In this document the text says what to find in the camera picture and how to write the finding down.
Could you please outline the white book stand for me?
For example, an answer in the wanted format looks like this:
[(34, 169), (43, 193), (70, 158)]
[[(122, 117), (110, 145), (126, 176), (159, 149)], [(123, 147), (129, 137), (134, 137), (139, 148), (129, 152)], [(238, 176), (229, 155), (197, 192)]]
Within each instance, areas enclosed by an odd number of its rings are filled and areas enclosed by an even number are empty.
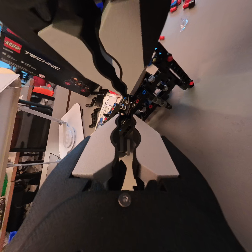
[[(15, 72), (10, 69), (1, 68), (0, 73), (14, 74)], [(20, 91), (21, 80), (18, 77), (0, 93), (0, 193), (2, 193), (17, 110), (20, 109), (25, 112), (30, 112), (58, 124), (63, 123), (61, 119), (34, 111), (26, 106), (19, 106)]]

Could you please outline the red floor bin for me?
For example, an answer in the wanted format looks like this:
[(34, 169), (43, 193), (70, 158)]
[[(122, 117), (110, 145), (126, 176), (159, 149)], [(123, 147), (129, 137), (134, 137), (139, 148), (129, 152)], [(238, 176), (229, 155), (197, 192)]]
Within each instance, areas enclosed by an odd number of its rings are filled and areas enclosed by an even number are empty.
[(53, 88), (46, 80), (38, 76), (33, 77), (33, 92), (40, 93), (52, 97), (54, 95)]

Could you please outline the instruction booklet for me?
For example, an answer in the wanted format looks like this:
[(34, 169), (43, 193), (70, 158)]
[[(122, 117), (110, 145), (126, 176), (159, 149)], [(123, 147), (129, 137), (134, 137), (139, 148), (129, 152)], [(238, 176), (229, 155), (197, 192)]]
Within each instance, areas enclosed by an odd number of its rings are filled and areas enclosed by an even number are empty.
[(19, 77), (19, 74), (0, 74), (0, 93)]

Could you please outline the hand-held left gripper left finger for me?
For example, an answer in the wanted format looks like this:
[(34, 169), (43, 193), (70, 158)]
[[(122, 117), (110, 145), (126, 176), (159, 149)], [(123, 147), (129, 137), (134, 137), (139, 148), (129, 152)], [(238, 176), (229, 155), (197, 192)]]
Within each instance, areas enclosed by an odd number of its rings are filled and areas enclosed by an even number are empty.
[(119, 159), (117, 114), (104, 126), (90, 135), (87, 144), (75, 165), (74, 177), (90, 179), (105, 184), (108, 190), (122, 190), (127, 167)]

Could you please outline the toy car chassis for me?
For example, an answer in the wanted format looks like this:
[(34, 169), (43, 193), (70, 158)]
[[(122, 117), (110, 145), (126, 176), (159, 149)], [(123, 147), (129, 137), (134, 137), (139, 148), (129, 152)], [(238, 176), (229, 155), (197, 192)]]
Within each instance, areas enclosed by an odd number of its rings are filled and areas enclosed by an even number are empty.
[(127, 155), (127, 140), (132, 132), (131, 116), (136, 115), (145, 121), (157, 107), (172, 109), (167, 100), (175, 86), (187, 90), (194, 86), (194, 81), (175, 61), (172, 54), (158, 42), (151, 59), (151, 65), (158, 69), (154, 74), (146, 72), (144, 79), (136, 92), (130, 97), (122, 97), (114, 105), (107, 121), (116, 114), (121, 114), (119, 122), (119, 141), (117, 143), (120, 156)]

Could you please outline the pile of small toy pins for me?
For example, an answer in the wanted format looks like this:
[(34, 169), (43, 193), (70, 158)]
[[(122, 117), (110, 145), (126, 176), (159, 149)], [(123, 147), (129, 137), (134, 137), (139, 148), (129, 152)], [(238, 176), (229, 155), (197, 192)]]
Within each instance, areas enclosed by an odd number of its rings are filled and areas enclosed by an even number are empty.
[(170, 5), (170, 12), (175, 12), (179, 5), (183, 2), (183, 9), (194, 8), (196, 1), (195, 0), (172, 0)]

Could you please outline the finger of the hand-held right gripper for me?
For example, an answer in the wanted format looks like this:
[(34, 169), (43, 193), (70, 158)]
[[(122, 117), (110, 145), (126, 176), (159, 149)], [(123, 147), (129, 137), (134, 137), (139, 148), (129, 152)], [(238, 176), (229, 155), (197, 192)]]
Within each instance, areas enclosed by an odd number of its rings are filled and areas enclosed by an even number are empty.
[(53, 23), (38, 35), (87, 79), (115, 91), (127, 94), (127, 86), (113, 66), (117, 62), (104, 49), (99, 33), (85, 23)]
[(143, 61), (140, 2), (107, 1), (102, 13), (99, 38), (106, 52), (117, 62), (113, 66), (133, 95), (146, 67)]

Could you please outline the grey desk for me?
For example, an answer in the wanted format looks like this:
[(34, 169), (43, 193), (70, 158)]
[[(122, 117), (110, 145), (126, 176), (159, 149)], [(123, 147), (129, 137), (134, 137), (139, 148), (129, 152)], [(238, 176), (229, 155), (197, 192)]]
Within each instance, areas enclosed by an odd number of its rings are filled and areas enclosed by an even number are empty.
[[(232, 231), (251, 251), (251, 1), (139, 1), (142, 40), (162, 45), (195, 81), (148, 119), (202, 172)], [(181, 18), (188, 24), (180, 32)]]

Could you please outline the black toy connector piece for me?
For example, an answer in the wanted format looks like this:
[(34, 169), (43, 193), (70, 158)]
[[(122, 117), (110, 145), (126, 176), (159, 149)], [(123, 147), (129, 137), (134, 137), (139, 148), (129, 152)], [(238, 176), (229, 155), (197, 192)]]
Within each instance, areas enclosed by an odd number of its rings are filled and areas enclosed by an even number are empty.
[(94, 104), (95, 104), (95, 102), (96, 102), (96, 99), (97, 99), (97, 97), (95, 96), (95, 97), (91, 100), (91, 102), (90, 102), (89, 104), (86, 104), (85, 106), (88, 107), (88, 108), (93, 107)]

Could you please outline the black toy set box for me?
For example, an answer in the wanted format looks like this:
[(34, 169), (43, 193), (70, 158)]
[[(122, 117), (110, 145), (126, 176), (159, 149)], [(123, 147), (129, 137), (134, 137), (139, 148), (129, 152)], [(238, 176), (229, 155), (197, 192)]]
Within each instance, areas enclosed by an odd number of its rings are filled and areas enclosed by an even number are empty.
[(85, 97), (99, 87), (82, 74), (69, 70), (31, 48), (27, 42), (5, 26), (1, 29), (1, 61)]

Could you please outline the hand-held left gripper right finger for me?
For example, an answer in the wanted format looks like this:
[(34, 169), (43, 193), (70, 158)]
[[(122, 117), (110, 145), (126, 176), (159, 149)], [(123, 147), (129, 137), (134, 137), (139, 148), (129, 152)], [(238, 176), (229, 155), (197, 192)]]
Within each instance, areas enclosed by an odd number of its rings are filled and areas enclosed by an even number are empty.
[(132, 116), (133, 175), (137, 185), (134, 190), (144, 190), (149, 181), (179, 177), (179, 172), (165, 146), (161, 135), (152, 127)]

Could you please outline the colourful sticker sheet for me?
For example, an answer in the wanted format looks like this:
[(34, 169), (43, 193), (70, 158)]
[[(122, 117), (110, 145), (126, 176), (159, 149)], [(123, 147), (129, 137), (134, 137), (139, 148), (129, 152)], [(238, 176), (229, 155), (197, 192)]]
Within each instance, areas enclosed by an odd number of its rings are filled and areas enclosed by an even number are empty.
[(118, 104), (121, 101), (121, 98), (122, 96), (116, 93), (108, 92), (105, 95), (103, 99), (102, 107), (100, 111), (98, 112), (98, 118), (97, 118), (97, 122), (95, 126), (95, 131), (107, 122), (110, 114), (112, 113), (114, 109), (114, 105), (116, 103)]

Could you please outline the black angled toy panel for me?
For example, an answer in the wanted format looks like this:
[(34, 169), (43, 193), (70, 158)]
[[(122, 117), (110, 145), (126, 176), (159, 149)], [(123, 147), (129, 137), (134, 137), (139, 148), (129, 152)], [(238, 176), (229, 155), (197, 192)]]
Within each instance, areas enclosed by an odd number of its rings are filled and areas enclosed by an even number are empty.
[(94, 104), (96, 107), (102, 108), (104, 97), (107, 95), (108, 92), (108, 89), (103, 89), (101, 86), (98, 91), (94, 91), (93, 93), (91, 93), (91, 95), (96, 96)]

